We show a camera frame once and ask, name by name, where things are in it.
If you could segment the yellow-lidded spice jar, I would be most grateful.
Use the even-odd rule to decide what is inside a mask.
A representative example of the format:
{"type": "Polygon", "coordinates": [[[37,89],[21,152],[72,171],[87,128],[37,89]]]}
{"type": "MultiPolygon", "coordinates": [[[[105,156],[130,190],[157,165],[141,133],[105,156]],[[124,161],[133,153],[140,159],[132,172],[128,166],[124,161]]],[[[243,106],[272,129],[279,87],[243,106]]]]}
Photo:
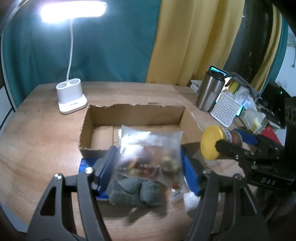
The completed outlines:
{"type": "Polygon", "coordinates": [[[243,145],[242,137],[238,132],[215,125],[208,126],[204,130],[200,142],[201,153],[205,160],[214,161],[229,159],[216,150],[215,144],[219,140],[228,141],[239,147],[243,145]]]}

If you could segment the blue tissue pack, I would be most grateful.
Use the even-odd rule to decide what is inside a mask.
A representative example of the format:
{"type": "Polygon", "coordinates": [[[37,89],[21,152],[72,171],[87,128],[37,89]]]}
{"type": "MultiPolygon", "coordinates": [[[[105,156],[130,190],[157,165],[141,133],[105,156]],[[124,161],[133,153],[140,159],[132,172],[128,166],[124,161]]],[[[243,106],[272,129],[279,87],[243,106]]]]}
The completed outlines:
{"type": "MultiPolygon", "coordinates": [[[[96,161],[96,158],[82,158],[79,165],[78,173],[84,171],[84,169],[87,167],[92,167],[96,161]]],[[[108,196],[105,192],[102,192],[96,196],[96,199],[100,201],[108,201],[108,196]]]]}

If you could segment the grey socks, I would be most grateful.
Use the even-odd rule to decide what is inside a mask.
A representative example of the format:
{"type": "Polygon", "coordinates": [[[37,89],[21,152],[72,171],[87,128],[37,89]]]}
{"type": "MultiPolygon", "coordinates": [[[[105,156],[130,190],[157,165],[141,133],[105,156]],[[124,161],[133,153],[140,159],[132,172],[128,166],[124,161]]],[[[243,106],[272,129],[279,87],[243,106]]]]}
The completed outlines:
{"type": "Polygon", "coordinates": [[[157,208],[162,204],[159,182],[132,177],[121,177],[111,182],[106,190],[112,205],[157,208]]]}

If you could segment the clear bag of small items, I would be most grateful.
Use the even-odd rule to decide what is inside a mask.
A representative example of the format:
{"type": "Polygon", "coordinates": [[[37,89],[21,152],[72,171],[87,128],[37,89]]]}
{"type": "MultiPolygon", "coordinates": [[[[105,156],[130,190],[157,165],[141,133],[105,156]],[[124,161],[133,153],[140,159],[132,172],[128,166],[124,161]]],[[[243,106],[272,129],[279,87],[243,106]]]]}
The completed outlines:
{"type": "Polygon", "coordinates": [[[154,132],[122,125],[114,171],[125,177],[157,181],[186,193],[181,141],[183,131],[154,132]]]}

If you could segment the red box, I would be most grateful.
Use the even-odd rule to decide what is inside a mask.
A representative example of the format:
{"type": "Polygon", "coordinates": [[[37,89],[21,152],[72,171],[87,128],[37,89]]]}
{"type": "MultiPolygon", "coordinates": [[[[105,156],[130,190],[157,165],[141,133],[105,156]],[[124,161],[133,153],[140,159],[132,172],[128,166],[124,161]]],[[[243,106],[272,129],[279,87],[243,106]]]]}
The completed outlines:
{"type": "Polygon", "coordinates": [[[266,125],[266,127],[261,131],[261,135],[281,144],[280,140],[278,139],[277,135],[275,134],[271,125],[266,125]]]}

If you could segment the clear plastic bags pile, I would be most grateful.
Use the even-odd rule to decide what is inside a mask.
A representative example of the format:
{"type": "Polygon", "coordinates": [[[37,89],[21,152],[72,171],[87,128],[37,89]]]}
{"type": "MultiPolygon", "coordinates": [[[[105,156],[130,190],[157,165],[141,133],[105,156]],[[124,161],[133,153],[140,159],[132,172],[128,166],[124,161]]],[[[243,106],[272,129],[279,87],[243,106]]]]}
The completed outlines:
{"type": "Polygon", "coordinates": [[[261,133],[268,121],[266,115],[257,108],[249,89],[240,86],[234,94],[234,100],[245,109],[240,117],[245,127],[254,134],[261,133]]]}

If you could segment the white perforated plastic basket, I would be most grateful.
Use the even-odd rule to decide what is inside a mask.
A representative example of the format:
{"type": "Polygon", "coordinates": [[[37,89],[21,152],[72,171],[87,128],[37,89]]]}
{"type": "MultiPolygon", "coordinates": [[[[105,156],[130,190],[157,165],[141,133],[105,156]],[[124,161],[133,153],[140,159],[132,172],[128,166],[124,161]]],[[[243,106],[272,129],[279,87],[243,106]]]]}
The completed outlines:
{"type": "Polygon", "coordinates": [[[210,116],[217,120],[221,125],[228,128],[240,109],[241,105],[239,105],[231,96],[222,91],[210,112],[210,116]]]}

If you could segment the yellow sponge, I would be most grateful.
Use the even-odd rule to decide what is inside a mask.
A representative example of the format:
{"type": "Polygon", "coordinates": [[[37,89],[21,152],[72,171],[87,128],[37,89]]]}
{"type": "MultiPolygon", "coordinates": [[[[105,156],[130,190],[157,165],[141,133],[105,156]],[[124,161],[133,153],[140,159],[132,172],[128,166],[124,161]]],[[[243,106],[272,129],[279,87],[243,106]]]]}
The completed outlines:
{"type": "Polygon", "coordinates": [[[235,94],[237,89],[240,87],[240,84],[237,81],[231,80],[230,85],[228,87],[229,92],[235,94]]]}

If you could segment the stainless steel tumbler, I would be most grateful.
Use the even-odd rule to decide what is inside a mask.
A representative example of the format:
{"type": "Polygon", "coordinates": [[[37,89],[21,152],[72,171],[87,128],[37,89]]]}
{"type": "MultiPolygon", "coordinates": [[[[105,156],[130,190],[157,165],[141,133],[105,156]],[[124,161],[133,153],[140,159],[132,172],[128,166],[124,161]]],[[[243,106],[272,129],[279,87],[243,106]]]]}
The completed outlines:
{"type": "Polygon", "coordinates": [[[225,85],[227,72],[211,65],[205,73],[197,96],[196,106],[203,112],[210,112],[225,85]]]}

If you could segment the brown cardboard box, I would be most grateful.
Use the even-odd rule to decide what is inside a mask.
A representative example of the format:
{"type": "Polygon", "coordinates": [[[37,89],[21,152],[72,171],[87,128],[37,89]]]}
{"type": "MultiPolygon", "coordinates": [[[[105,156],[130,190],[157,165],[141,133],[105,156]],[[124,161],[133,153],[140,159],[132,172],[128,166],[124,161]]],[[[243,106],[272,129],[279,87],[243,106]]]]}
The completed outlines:
{"type": "Polygon", "coordinates": [[[183,131],[182,144],[200,142],[202,136],[196,118],[184,106],[89,105],[79,138],[82,157],[100,158],[110,146],[118,145],[122,125],[144,131],[183,131]]]}

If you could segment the yellow curtain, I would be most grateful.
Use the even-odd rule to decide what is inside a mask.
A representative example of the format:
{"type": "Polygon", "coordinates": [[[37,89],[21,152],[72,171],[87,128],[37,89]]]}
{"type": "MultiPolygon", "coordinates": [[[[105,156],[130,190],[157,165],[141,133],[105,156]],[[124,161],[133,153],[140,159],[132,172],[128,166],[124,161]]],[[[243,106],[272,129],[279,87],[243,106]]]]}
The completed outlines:
{"type": "Polygon", "coordinates": [[[210,65],[223,67],[245,1],[161,1],[146,83],[186,86],[210,65]]]}

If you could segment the white desk lamp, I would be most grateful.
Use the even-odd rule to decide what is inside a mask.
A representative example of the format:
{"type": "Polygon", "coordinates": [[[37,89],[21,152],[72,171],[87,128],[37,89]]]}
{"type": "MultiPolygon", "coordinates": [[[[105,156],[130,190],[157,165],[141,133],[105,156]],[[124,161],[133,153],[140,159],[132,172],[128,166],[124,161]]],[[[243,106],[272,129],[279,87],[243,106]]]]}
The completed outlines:
{"type": "Polygon", "coordinates": [[[48,24],[69,21],[70,54],[66,80],[56,85],[58,108],[61,114],[70,114],[85,108],[88,100],[83,93],[81,79],[70,78],[74,50],[73,22],[78,18],[100,18],[108,5],[103,1],[56,1],[44,4],[40,9],[41,20],[48,24]]]}

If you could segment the teal curtain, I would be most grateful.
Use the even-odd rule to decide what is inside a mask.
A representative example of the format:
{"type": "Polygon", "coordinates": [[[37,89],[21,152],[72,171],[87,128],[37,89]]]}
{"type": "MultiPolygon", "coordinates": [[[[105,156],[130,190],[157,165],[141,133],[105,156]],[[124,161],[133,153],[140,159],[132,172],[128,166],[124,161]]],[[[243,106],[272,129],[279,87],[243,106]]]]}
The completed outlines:
{"type": "Polygon", "coordinates": [[[3,32],[3,63],[16,105],[40,84],[66,79],[145,82],[160,1],[108,1],[100,18],[46,24],[28,1],[3,32]]]}

